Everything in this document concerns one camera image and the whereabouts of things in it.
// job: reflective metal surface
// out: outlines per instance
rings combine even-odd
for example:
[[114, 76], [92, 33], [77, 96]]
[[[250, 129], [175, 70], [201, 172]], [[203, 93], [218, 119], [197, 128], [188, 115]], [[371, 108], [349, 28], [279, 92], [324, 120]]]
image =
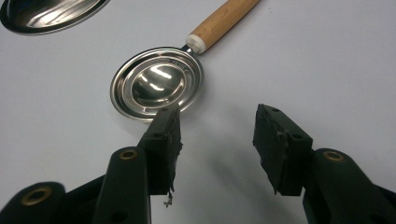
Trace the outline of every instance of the reflective metal surface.
[[48, 34], [88, 19], [109, 0], [6, 0], [1, 22], [8, 30], [27, 34]]
[[134, 56], [114, 76], [111, 102], [122, 115], [150, 122], [164, 106], [179, 104], [181, 111], [186, 109], [203, 80], [203, 67], [190, 49], [150, 49]]

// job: wooden handle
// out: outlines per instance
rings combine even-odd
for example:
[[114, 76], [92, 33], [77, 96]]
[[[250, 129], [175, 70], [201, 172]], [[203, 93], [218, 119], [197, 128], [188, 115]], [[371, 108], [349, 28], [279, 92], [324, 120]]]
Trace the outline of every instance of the wooden handle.
[[241, 20], [260, 0], [228, 0], [187, 37], [187, 45], [203, 53]]

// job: white table surface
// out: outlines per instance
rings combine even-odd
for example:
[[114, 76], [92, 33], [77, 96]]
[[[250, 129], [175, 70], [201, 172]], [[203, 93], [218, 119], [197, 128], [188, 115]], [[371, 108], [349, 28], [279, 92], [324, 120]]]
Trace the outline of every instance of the white table surface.
[[[224, 1], [110, 1], [51, 35], [0, 27], [0, 207], [36, 182], [66, 190], [105, 173], [148, 125], [113, 107], [109, 85], [145, 49], [182, 47]], [[261, 0], [198, 56], [205, 86], [181, 115], [174, 204], [152, 223], [306, 223], [302, 197], [274, 195], [252, 145], [257, 104], [396, 191], [396, 2]]]

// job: ladle handle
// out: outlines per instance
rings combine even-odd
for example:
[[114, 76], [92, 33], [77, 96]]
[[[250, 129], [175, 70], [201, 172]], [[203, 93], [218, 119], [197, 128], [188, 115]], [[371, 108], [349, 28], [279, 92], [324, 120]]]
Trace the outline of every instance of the ladle handle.
[[203, 53], [225, 35], [260, 0], [228, 0], [204, 20], [186, 39], [195, 53]]

